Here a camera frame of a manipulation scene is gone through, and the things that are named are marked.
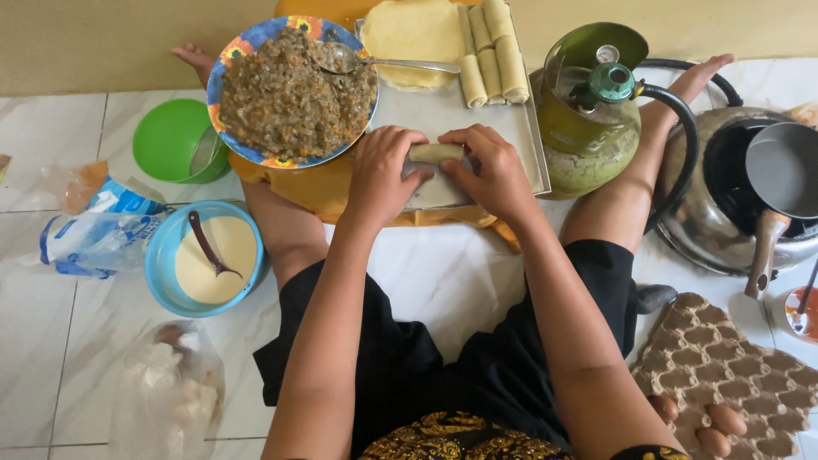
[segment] floral plate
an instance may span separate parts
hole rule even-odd
[[[293,29],[301,29],[310,37],[322,42],[337,42],[343,43],[352,48],[360,57],[368,57],[369,54],[363,47],[363,43],[355,38],[351,32],[345,28],[328,20],[319,19],[312,16],[285,16],[276,19],[265,20],[253,27],[245,30],[238,37],[234,38],[227,47],[224,48],[221,54],[218,55],[216,65],[210,71],[210,77],[207,83],[207,108],[210,113],[210,122],[216,129],[218,135],[222,138],[235,153],[240,156],[257,163],[262,166],[280,169],[294,169],[294,168],[308,168],[310,166],[320,165],[326,161],[332,160],[336,156],[344,153],[351,144],[346,144],[339,147],[324,158],[309,158],[306,163],[296,163],[292,160],[279,160],[278,157],[267,158],[262,155],[261,151],[250,148],[236,139],[235,136],[227,132],[224,124],[218,118],[219,103],[222,100],[222,75],[227,67],[232,64],[233,58],[237,56],[247,56],[253,54],[262,43],[268,39],[275,40],[278,38],[278,33],[285,27],[292,27]],[[379,91],[375,90],[375,100],[369,109],[369,116],[367,120],[372,120],[372,115],[375,113],[375,106],[378,103]],[[364,134],[366,129],[362,129],[357,138]]]

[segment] metal baking tray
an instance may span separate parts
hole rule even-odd
[[[355,36],[359,39],[363,21],[355,21]],[[531,81],[528,81],[528,90],[533,95]],[[378,106],[367,132],[380,126],[397,124],[417,129],[430,142],[436,142],[438,136],[447,131],[467,128],[476,123],[491,126],[517,148],[534,195],[551,191],[533,97],[524,104],[496,104],[470,109],[463,99],[459,78],[445,87],[419,91],[401,91],[381,80]],[[421,166],[429,167],[407,159],[403,165],[403,175]],[[437,165],[432,165],[432,168],[434,177],[417,189],[404,210],[440,210],[474,204]]]

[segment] green bowl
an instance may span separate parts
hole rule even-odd
[[[145,115],[133,133],[133,159],[152,178],[171,183],[211,183],[230,171],[230,148],[219,143],[210,162],[191,175],[191,159],[210,126],[207,106],[194,99],[163,102]]]

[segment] green gas cylinder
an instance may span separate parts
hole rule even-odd
[[[565,35],[531,75],[551,193],[585,195],[621,173],[639,145],[633,69],[648,44],[625,25],[600,22]]]

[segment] black gas hose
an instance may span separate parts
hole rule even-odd
[[[679,177],[664,201],[658,205],[654,203],[654,212],[648,217],[648,223],[645,225],[645,233],[647,233],[653,230],[663,215],[672,212],[673,208],[681,203],[681,198],[687,193],[687,189],[690,187],[690,178],[693,177],[693,170],[696,168],[696,161],[699,160],[699,130],[696,128],[696,117],[693,115],[693,111],[678,96],[665,88],[652,84],[643,83],[642,88],[640,96],[650,97],[662,102],[676,112],[680,123],[685,128],[687,137],[685,163],[681,166]]]
[[[676,59],[650,58],[642,61],[637,67],[659,67],[666,69],[688,70],[694,65],[695,64],[692,62],[677,61]],[[728,107],[741,107],[744,105],[744,101],[741,100],[741,97],[735,91],[733,85],[731,85],[730,82],[728,82],[724,77],[719,74],[715,74],[711,81],[713,81],[716,86],[718,86],[719,89],[724,92],[724,95],[727,96]]]

